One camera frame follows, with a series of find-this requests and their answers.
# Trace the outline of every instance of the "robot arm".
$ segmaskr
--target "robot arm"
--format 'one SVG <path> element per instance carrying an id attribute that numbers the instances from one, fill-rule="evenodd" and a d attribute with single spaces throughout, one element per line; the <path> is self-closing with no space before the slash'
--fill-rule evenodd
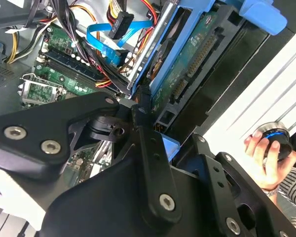
<path id="1" fill-rule="evenodd" d="M 296 229 L 229 154 L 199 134 L 176 167 L 140 105 L 97 92 L 0 117 L 0 169 L 52 183 L 70 157 L 113 141 L 111 167 L 57 197 L 41 237 L 296 236 Z"/>

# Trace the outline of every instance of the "silver screw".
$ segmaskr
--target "silver screw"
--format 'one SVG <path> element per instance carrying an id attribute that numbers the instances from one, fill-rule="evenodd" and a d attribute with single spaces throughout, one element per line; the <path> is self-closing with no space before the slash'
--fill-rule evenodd
<path id="1" fill-rule="evenodd" d="M 45 10 L 49 13 L 54 13 L 54 9 L 51 6 L 47 6 Z"/>
<path id="2" fill-rule="evenodd" d="M 161 194 L 159 197 L 159 202 L 161 206 L 167 211 L 173 211 L 176 206 L 172 197 L 167 194 Z"/>
<path id="3" fill-rule="evenodd" d="M 12 140 L 21 140 L 26 137 L 26 130 L 21 127 L 11 126 L 3 131 L 4 135 Z"/>
<path id="4" fill-rule="evenodd" d="M 226 224 L 227 224 L 228 228 L 229 228 L 229 229 L 230 229 L 235 235 L 237 235 L 237 236 L 240 235 L 240 227 L 239 227 L 238 223 L 237 223 L 234 219 L 228 217 L 228 218 L 226 219 Z"/>
<path id="5" fill-rule="evenodd" d="M 201 136 L 198 136 L 198 139 L 201 141 L 201 142 L 205 142 L 205 139 Z"/>
<path id="6" fill-rule="evenodd" d="M 46 154 L 57 154 L 60 152 L 61 146 L 58 142 L 53 141 L 53 140 L 46 140 L 44 141 L 40 148 L 42 149 L 43 152 Z"/>
<path id="7" fill-rule="evenodd" d="M 232 158 L 230 157 L 230 155 L 225 155 L 227 161 L 232 162 Z"/>
<path id="8" fill-rule="evenodd" d="M 146 111 L 145 111 L 143 108 L 139 108 L 138 110 L 139 110 L 140 112 L 146 114 Z"/>
<path id="9" fill-rule="evenodd" d="M 280 236 L 281 237 L 288 237 L 288 235 L 284 231 L 280 231 Z"/>
<path id="10" fill-rule="evenodd" d="M 114 104 L 114 101 L 110 98 L 106 98 L 105 101 L 108 102 L 109 104 Z"/>

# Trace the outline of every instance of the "black knob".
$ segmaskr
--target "black knob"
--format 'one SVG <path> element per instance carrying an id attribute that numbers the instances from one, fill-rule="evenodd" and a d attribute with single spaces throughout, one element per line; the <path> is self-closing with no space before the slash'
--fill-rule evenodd
<path id="1" fill-rule="evenodd" d="M 285 159 L 292 152 L 293 147 L 289 142 L 290 134 L 281 122 L 269 122 L 261 125 L 257 130 L 262 132 L 262 138 L 266 137 L 270 141 L 264 157 L 267 157 L 271 144 L 274 141 L 278 141 L 281 145 L 278 161 Z"/>

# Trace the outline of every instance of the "red wire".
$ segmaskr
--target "red wire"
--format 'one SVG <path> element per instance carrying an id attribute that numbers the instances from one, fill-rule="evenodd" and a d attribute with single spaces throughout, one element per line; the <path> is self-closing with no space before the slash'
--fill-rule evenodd
<path id="1" fill-rule="evenodd" d="M 154 11 L 153 8 L 151 8 L 151 6 L 149 4 L 147 4 L 144 0 L 141 0 L 143 4 L 146 5 L 146 7 L 148 7 L 148 9 L 151 11 L 152 15 L 153 15 L 153 25 L 155 26 L 157 24 L 157 14 Z"/>

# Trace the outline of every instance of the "black connector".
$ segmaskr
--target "black connector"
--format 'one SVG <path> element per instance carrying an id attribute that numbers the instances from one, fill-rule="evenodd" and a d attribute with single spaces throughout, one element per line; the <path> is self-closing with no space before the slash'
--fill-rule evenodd
<path id="1" fill-rule="evenodd" d="M 116 50 L 116 54 L 120 57 L 120 61 L 117 67 L 121 67 L 125 64 L 125 59 L 127 58 L 128 53 L 129 53 L 129 50 L 126 50 L 126 49 Z"/>
<path id="2" fill-rule="evenodd" d="M 119 40 L 120 38 L 122 38 L 126 34 L 130 26 L 130 23 L 132 23 L 133 19 L 133 14 L 129 14 L 126 11 L 120 11 L 109 33 L 109 37 L 112 40 Z"/>

